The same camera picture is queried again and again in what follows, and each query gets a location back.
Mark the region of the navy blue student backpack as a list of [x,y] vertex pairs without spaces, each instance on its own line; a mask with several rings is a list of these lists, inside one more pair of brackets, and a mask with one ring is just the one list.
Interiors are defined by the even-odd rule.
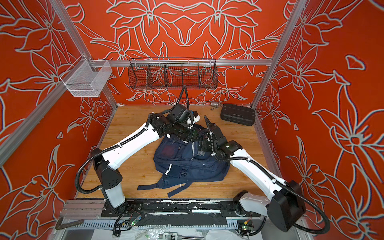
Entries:
[[152,185],[138,186],[137,190],[168,189],[171,198],[195,182],[219,182],[227,175],[230,165],[213,157],[211,151],[200,149],[200,142],[182,141],[176,136],[164,137],[154,154],[156,170],[162,173]]

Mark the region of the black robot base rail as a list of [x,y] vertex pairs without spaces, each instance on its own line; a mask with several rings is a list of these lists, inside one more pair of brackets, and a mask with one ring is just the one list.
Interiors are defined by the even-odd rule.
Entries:
[[145,227],[184,227],[200,229],[237,229],[239,223],[249,220],[255,224],[262,219],[260,214],[241,210],[231,199],[127,199],[128,205],[134,210],[119,210],[105,204],[101,217],[111,220],[118,219],[123,224],[134,220],[134,228]]

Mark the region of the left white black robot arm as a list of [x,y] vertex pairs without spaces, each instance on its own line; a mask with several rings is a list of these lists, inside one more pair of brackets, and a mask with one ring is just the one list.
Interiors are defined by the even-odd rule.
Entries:
[[[97,150],[80,166],[75,176],[77,191],[82,194],[90,194],[101,190],[110,206],[116,209],[126,201],[121,185],[123,177],[118,170],[126,160],[164,136],[177,137],[188,143],[197,141],[199,134],[194,124],[200,120],[200,116],[196,111],[190,110],[189,105],[182,105],[181,99],[179,97],[175,105],[168,110],[148,114],[147,120],[142,126],[117,144],[104,150]],[[81,186],[80,176],[90,163],[94,165],[101,184],[85,190]]]

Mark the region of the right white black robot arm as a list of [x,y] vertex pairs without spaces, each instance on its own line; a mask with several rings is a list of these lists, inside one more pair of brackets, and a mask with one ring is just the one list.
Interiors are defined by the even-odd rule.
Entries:
[[[287,182],[263,167],[236,141],[227,141],[221,129],[204,117],[212,156],[220,162],[228,162],[243,172],[265,194],[267,201],[262,202],[251,193],[243,194],[239,203],[247,212],[258,213],[270,221],[282,232],[295,227],[304,232],[322,235],[330,228],[330,220],[323,210],[305,198],[301,187],[295,181]],[[322,217],[324,226],[321,229],[309,229],[299,225],[298,220],[306,212],[309,205]]]

